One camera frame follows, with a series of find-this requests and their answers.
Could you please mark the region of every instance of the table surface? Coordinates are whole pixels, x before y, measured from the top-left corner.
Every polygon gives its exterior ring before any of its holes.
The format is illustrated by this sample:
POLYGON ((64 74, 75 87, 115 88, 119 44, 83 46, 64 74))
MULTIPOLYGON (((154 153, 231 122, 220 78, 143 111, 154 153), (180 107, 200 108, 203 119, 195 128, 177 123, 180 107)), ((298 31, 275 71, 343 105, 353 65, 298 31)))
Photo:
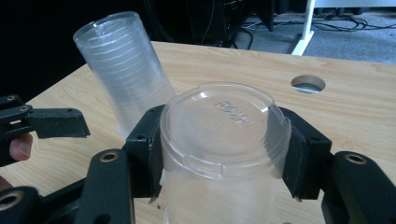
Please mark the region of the table surface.
MULTIPOLYGON (((153 42, 177 94, 211 81, 244 83, 266 91, 332 140, 332 152, 351 150, 372 158, 396 183, 396 65, 301 57, 238 49, 153 42), (300 75, 322 78, 316 94, 296 91, 300 75)), ((88 122, 88 138, 37 139, 32 158, 0 170, 14 186, 48 195, 87 174, 90 159, 124 140, 101 86, 87 65, 29 102, 34 108, 74 107, 88 122)), ((135 199, 136 223, 163 223, 160 198, 135 199)), ((271 223, 324 223, 320 200, 298 203, 282 183, 271 223)))

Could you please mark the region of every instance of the clear plastic cup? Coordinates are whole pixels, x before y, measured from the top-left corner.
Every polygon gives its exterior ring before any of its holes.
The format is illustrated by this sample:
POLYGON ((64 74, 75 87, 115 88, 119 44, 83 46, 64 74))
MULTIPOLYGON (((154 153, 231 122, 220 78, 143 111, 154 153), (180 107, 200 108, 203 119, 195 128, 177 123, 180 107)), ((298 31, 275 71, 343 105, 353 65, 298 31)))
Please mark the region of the clear plastic cup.
POLYGON ((125 138, 147 110, 175 95, 137 13, 93 21, 73 39, 105 89, 125 138))
POLYGON ((164 223, 268 223, 290 120, 272 97, 236 83, 175 96, 161 116, 164 223))

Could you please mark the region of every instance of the gray carpet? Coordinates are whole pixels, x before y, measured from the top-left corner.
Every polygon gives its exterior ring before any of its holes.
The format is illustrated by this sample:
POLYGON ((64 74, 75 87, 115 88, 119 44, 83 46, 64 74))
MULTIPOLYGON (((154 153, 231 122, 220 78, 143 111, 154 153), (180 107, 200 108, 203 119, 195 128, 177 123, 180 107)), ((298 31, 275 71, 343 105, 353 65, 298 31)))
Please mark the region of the gray carpet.
MULTIPOLYGON (((323 21, 333 15, 323 13, 314 21, 323 21)), ((369 11, 361 15, 345 13, 345 16, 364 19, 370 25, 389 26, 396 24, 396 12, 369 11)), ((298 42, 302 31, 302 24, 287 24, 283 21, 304 21, 303 14, 288 13, 277 15, 278 21, 273 32, 269 32, 262 24, 251 25, 249 22, 259 22, 257 17, 250 17, 244 27, 253 34, 250 49, 257 51, 290 54, 298 42)), ((346 21, 325 21, 327 24, 351 28, 355 24, 346 21)), ((376 63, 396 63, 396 28, 380 30, 360 30, 356 32, 323 31, 312 26, 314 35, 306 48, 305 56, 317 56, 335 59, 348 59, 376 63)), ((235 37, 235 44, 239 49, 248 47, 251 37, 239 32, 235 37)))

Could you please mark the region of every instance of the human hand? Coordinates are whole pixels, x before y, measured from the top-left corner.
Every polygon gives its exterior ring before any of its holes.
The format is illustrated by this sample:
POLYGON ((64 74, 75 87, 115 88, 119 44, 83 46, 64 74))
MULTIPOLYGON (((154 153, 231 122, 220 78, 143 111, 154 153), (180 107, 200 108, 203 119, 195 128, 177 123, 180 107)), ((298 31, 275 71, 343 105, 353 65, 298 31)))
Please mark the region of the human hand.
MULTIPOLYGON (((33 136, 29 133, 22 134, 12 139, 9 144, 9 155, 16 161, 26 161, 30 158, 30 150, 33 144, 33 136)), ((12 186, 0 176, 0 191, 12 186)))

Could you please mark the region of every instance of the white table leg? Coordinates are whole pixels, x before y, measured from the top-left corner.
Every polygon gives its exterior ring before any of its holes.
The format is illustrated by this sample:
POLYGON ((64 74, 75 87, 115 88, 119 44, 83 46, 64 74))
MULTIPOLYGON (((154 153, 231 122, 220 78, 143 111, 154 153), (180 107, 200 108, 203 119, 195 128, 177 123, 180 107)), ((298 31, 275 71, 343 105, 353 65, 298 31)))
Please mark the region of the white table leg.
POLYGON ((312 38, 312 35, 314 35, 314 32, 311 31, 311 22, 312 17, 314 16, 315 1, 316 0, 308 0, 306 3, 303 35, 291 53, 292 55, 303 55, 309 41, 312 38))

